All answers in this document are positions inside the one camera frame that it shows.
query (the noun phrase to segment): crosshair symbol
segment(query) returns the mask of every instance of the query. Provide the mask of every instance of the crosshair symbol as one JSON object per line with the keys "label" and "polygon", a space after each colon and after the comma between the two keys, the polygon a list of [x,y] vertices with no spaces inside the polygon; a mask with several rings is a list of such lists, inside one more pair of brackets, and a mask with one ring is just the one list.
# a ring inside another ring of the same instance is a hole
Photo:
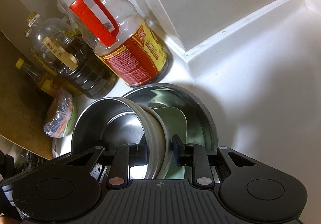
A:
{"label": "crosshair symbol", "polygon": [[163,182],[158,182],[156,185],[161,188],[161,187],[163,187],[163,186],[165,185],[165,183],[163,183]]}

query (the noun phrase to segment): white shelf surface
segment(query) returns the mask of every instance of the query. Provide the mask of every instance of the white shelf surface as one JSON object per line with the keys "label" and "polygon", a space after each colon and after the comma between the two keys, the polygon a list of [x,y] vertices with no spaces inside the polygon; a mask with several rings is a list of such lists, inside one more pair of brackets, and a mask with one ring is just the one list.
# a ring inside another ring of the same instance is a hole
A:
{"label": "white shelf surface", "polygon": [[[197,95],[219,145],[299,179],[308,191],[304,223],[321,219],[321,0],[280,0],[244,18],[190,56],[174,51],[163,80]],[[119,81],[108,96],[131,89]],[[91,100],[76,99],[81,112]],[[71,136],[59,140],[70,151]]]}

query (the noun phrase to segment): plastic-wrapped item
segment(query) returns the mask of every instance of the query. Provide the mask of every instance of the plastic-wrapped item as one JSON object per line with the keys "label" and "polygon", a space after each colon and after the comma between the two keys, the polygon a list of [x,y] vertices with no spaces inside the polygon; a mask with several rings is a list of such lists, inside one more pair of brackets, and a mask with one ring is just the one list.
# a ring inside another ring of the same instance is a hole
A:
{"label": "plastic-wrapped item", "polygon": [[65,137],[73,129],[76,117],[72,95],[61,88],[48,110],[43,130],[53,138]]}

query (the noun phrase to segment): plastic bag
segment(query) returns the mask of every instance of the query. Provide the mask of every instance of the plastic bag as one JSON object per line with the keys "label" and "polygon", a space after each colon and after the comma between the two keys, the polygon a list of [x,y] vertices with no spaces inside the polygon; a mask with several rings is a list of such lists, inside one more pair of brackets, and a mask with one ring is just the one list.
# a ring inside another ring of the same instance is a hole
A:
{"label": "plastic bag", "polygon": [[72,95],[61,88],[50,105],[43,130],[53,138],[65,137],[73,129],[76,117]]}

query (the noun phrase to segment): red handle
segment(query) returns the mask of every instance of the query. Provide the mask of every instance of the red handle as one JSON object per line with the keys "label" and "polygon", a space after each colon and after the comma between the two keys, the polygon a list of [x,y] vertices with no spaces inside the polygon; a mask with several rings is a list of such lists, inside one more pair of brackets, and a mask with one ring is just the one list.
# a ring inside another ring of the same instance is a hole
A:
{"label": "red handle", "polygon": [[116,42],[116,37],[119,33],[119,25],[115,18],[109,13],[100,0],[93,0],[102,10],[106,17],[114,26],[114,30],[109,32],[104,24],[96,17],[83,0],[75,0],[69,7],[76,16],[84,23],[85,26],[99,39],[105,46],[111,46]]}

